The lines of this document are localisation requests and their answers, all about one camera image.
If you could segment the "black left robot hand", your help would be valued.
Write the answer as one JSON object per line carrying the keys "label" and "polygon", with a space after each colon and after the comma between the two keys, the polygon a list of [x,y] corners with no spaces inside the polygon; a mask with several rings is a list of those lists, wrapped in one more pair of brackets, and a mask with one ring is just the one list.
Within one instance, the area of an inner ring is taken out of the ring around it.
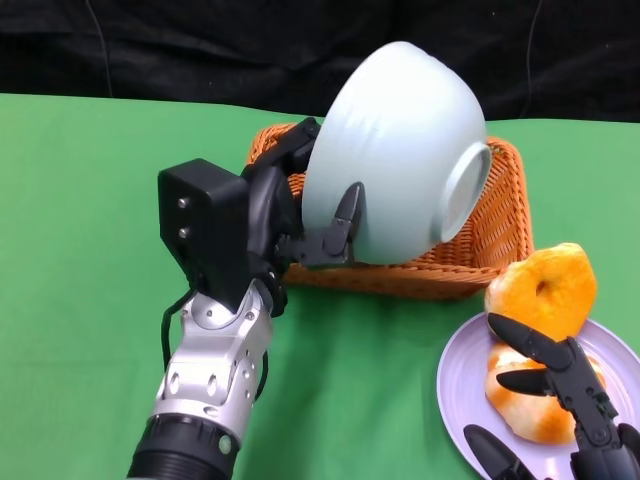
{"label": "black left robot hand", "polygon": [[305,118],[241,173],[249,184],[250,270],[270,294],[273,318],[282,315],[287,305],[283,277],[292,263],[312,270],[355,264],[364,185],[355,182],[346,188],[330,223],[310,229],[303,226],[301,201],[290,188],[289,177],[306,172],[319,131],[315,118]]}

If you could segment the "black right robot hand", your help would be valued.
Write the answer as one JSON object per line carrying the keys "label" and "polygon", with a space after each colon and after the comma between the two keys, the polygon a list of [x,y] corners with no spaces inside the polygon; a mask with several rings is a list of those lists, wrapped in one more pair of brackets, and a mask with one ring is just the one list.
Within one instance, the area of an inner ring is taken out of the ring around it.
{"label": "black right robot hand", "polygon": [[627,423],[614,423],[618,412],[577,340],[556,342],[496,313],[488,315],[488,324],[508,346],[544,366],[501,373],[497,382],[518,394],[554,396],[571,413],[578,446],[571,454],[573,477],[637,479],[639,432]]}

